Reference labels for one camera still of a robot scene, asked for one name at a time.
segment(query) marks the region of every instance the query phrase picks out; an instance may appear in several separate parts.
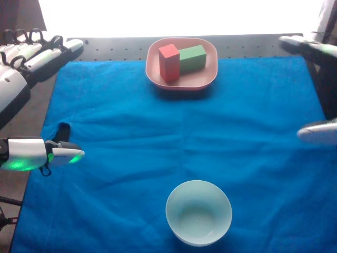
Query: toy block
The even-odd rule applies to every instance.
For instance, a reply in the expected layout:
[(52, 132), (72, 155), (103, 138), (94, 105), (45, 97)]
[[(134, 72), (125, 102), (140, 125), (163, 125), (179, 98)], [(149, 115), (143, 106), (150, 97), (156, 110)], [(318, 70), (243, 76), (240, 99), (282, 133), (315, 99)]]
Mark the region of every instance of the toy block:
[(180, 73), (188, 73), (200, 70), (206, 65), (206, 51), (203, 46), (192, 46), (181, 49), (180, 52)]
[(159, 48), (159, 68), (160, 75), (166, 83), (170, 83), (179, 79), (179, 50), (173, 44)]

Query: blue cloth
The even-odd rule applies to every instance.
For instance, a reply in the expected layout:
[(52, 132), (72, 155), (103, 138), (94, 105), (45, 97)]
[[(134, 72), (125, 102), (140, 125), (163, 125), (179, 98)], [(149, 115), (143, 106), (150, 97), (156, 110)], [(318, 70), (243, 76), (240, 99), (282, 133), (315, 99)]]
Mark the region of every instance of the blue cloth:
[[(337, 252), (337, 151), (296, 137), (324, 119), (305, 61), (220, 60), (197, 94), (159, 92), (141, 61), (62, 68), (42, 136), (67, 122), (86, 156), (49, 178), (32, 171), (12, 252)], [(165, 217), (170, 192), (195, 179), (233, 209), (203, 248)]]

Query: white backdrop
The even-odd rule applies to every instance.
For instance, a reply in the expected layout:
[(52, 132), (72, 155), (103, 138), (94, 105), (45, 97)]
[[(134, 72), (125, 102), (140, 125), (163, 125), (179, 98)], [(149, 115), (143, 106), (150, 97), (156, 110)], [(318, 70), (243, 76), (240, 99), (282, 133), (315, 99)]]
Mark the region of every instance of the white backdrop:
[(65, 37), (193, 36), (316, 31), (323, 0), (39, 0)]

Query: green block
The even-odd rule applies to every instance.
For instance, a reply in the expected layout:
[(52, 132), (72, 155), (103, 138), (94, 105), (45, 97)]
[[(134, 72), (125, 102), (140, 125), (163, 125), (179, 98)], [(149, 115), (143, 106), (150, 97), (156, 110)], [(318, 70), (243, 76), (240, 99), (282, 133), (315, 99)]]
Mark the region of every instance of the green block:
[(200, 70), (206, 65), (206, 51), (203, 46), (193, 46), (179, 50), (180, 73)]

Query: pink tray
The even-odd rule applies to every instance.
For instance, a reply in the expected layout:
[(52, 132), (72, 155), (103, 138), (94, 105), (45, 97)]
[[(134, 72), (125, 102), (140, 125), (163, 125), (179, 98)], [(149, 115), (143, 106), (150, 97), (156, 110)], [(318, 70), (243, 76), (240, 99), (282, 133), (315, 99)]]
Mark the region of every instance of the pink tray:
[[(174, 44), (178, 50), (202, 45), (207, 53), (206, 67), (200, 71), (181, 75), (180, 78), (167, 84), (159, 73), (158, 50), (162, 46)], [(163, 38), (151, 45), (146, 60), (146, 75), (159, 88), (167, 90), (201, 90), (206, 88), (217, 75), (217, 52), (208, 41), (200, 38)]]

